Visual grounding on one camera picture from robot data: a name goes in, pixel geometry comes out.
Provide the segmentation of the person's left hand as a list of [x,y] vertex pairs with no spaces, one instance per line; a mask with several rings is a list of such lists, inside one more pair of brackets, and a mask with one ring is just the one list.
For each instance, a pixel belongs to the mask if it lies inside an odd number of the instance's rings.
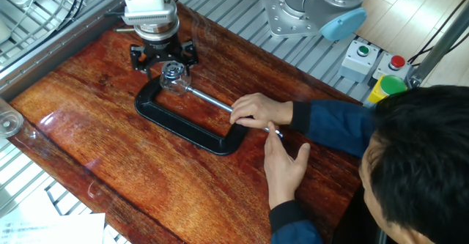
[[265,142],[264,169],[267,178],[269,207],[275,207],[295,199],[306,173],[311,146],[302,144],[296,159],[285,150],[281,139],[276,134],[276,127],[268,122],[269,134]]

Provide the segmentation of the person's right hand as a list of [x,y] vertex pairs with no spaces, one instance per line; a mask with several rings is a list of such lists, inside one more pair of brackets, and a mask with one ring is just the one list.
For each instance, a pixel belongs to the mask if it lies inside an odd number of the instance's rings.
[[263,129],[269,122],[289,125],[292,121],[293,102],[278,102],[262,93],[240,97],[232,104],[229,122],[245,127]]

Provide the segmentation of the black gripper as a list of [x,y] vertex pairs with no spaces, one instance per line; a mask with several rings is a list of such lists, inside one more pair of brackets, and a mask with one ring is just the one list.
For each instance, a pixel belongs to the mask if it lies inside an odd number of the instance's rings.
[[130,46],[130,60],[132,68],[145,73],[149,80],[152,79],[151,66],[156,62],[183,63],[187,76],[191,75],[191,68],[199,63],[193,40],[181,45],[177,34],[159,41],[143,39],[143,43],[144,47],[134,44]]

